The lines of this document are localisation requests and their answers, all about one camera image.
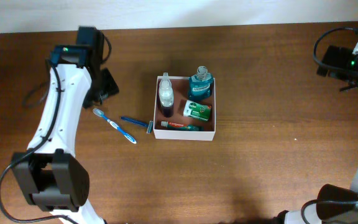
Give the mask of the blue white toothbrush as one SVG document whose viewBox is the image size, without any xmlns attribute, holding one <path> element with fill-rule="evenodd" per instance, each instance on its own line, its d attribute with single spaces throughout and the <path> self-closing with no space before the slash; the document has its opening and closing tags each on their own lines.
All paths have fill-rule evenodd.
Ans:
<svg viewBox="0 0 358 224">
<path fill-rule="evenodd" d="M 104 119 L 107 123 L 109 123 L 114 129 L 118 130 L 129 142 L 133 143 L 133 144 L 137 144 L 137 141 L 135 140 L 134 137 L 132 137 L 130 134 L 128 134 L 127 132 L 125 132 L 117 123 L 115 123 L 114 121 L 112 121 L 111 119 L 109 119 L 107 116 L 104 115 L 104 112 L 98 108 L 93 108 L 93 113 Z"/>
</svg>

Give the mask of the blue disposable razor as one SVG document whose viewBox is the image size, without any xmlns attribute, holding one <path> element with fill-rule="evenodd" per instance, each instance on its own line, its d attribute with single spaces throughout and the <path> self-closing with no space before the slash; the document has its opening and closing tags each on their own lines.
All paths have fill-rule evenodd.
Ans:
<svg viewBox="0 0 358 224">
<path fill-rule="evenodd" d="M 152 132 L 152 128 L 153 128 L 153 124 L 154 124 L 153 121 L 149 121 L 148 123 L 146 123 L 144 121 L 140 121 L 138 119 L 130 118 L 127 116 L 121 116 L 121 119 L 123 121 L 127 121 L 129 123 L 136 124 L 138 126 L 142 126 L 142 127 L 146 128 L 147 134 L 150 134 Z"/>
</svg>

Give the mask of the clear foam soap dispenser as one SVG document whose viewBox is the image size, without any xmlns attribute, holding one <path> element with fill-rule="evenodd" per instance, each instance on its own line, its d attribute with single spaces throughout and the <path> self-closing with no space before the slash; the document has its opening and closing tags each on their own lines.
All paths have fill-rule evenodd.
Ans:
<svg viewBox="0 0 358 224">
<path fill-rule="evenodd" d="M 174 92 L 172 88 L 172 83 L 169 79 L 167 72 L 163 73 L 163 77 L 158 86 L 158 97 L 160 100 L 160 109 L 164 117 L 172 117 L 174 106 Z"/>
</svg>

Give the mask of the toothpaste tube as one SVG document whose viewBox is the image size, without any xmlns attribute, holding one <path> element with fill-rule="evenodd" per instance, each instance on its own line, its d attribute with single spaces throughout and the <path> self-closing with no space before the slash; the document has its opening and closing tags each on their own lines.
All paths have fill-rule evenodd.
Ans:
<svg viewBox="0 0 358 224">
<path fill-rule="evenodd" d="M 180 124 L 169 121 L 162 121 L 161 126 L 167 129 L 176 130 L 176 131 L 203 131 L 203 127 L 194 126 L 191 124 Z"/>
</svg>

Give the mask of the teal mouthwash bottle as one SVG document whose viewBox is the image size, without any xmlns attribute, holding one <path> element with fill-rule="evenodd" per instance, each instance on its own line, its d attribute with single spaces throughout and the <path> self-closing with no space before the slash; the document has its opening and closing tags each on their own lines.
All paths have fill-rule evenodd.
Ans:
<svg viewBox="0 0 358 224">
<path fill-rule="evenodd" d="M 196 74 L 189 78 L 188 97 L 191 101 L 202 101 L 211 96 L 214 78 L 205 66 L 199 66 Z"/>
</svg>

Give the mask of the green white soap bar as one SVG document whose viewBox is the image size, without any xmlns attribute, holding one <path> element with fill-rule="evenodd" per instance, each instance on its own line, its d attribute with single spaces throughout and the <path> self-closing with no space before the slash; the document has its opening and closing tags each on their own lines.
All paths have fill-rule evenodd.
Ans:
<svg viewBox="0 0 358 224">
<path fill-rule="evenodd" d="M 208 121 L 211 117 L 211 105 L 202 105 L 194 101 L 187 100 L 183 110 L 184 117 Z"/>
</svg>

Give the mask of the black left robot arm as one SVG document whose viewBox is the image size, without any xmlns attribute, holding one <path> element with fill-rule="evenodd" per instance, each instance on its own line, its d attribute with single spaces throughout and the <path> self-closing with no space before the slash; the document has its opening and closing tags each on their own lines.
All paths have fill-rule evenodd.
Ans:
<svg viewBox="0 0 358 224">
<path fill-rule="evenodd" d="M 103 55 L 109 41 L 95 27 L 81 26 L 73 45 L 57 45 L 46 60 L 48 95 L 27 152 L 12 156 L 10 169 L 29 205 L 63 223 L 105 223 L 88 200 L 90 177 L 75 158 L 83 108 L 119 93 Z"/>
</svg>

